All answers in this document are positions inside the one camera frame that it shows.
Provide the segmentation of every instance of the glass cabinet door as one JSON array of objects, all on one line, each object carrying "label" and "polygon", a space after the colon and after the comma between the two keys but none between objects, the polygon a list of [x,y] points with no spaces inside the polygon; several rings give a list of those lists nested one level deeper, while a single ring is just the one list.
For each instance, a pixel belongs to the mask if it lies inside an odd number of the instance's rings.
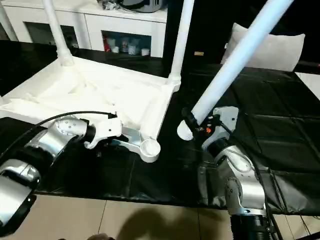
[{"label": "glass cabinet door", "polygon": [[114,31],[101,31],[105,52],[127,55],[150,55],[151,36]]},{"label": "glass cabinet door", "polygon": [[[24,22],[33,43],[56,45],[50,25],[47,23]],[[72,26],[61,25],[62,33],[68,47],[78,48],[75,29]]]}]

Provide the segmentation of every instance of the white pipe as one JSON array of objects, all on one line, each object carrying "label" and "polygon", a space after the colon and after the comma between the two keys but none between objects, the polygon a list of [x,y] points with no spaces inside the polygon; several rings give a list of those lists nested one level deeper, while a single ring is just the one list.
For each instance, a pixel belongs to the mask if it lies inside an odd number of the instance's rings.
[{"label": "white pipe", "polygon": [[[193,107],[191,112],[199,125],[246,66],[258,46],[272,31],[293,1],[268,0],[266,2],[245,36],[237,44],[220,71]],[[191,140],[193,138],[190,129],[184,121],[178,126],[177,133],[184,140]]]},{"label": "white pipe", "polygon": [[58,59],[60,60],[62,66],[72,66],[74,65],[74,59],[69,48],[67,47],[52,0],[43,0],[43,5],[56,45]]},{"label": "white pipe", "polygon": [[174,85],[175,92],[179,90],[181,85],[181,69],[185,56],[194,2],[195,0],[184,0],[183,2],[173,62],[171,66],[171,72],[168,77],[168,80]]},{"label": "white pipe", "polygon": [[12,27],[8,15],[0,1],[0,23],[11,41],[18,41],[17,35]]}]

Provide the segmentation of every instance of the table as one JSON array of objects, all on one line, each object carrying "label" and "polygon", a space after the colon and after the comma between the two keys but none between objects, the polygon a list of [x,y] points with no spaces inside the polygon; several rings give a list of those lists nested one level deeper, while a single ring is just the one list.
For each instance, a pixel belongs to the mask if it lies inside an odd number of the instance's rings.
[{"label": "table", "polygon": [[[54,46],[0,41],[0,95],[56,58]],[[162,60],[73,49],[77,57],[166,77]],[[176,133],[183,107],[192,107],[220,65],[189,67],[174,93],[158,142],[161,153],[145,163],[125,148],[71,145],[51,168],[37,194],[118,201],[225,208],[224,183],[212,157]],[[218,106],[236,106],[234,135],[262,153],[258,164],[275,214],[320,215],[320,101],[293,72],[245,68]],[[29,123],[0,119],[0,153]],[[23,146],[32,136],[21,141]]]}]

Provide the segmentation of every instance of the black tablecloth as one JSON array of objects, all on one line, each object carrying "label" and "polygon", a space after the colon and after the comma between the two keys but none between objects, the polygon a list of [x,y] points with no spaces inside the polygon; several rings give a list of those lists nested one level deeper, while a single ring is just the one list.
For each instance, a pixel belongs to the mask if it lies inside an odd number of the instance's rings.
[{"label": "black tablecloth", "polygon": [[[0,95],[56,58],[55,47],[47,45],[1,41],[0,50]],[[168,72],[159,58],[77,49],[73,54],[162,77]],[[176,133],[181,109],[192,108],[219,68],[204,65],[185,69],[158,136],[161,153],[156,162],[145,163],[122,147],[100,144],[87,150],[75,144],[58,159],[36,192],[224,208],[224,183],[217,179],[213,159]],[[300,79],[292,72],[245,68],[218,106],[239,108],[234,135],[262,153],[251,152],[250,156],[259,166],[272,211],[320,215],[320,101]],[[1,118],[0,152],[29,127],[26,122]]]}]

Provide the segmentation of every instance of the white pillow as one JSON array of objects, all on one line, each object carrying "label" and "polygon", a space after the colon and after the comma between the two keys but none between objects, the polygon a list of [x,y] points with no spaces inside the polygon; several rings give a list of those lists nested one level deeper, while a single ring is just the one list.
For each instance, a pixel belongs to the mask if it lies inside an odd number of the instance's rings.
[{"label": "white pillow", "polygon": [[[222,64],[247,33],[247,30],[247,28],[237,23],[233,24],[232,36],[223,55]],[[305,36],[305,34],[297,36],[269,34],[257,48],[246,66],[292,72],[299,61]]]}]

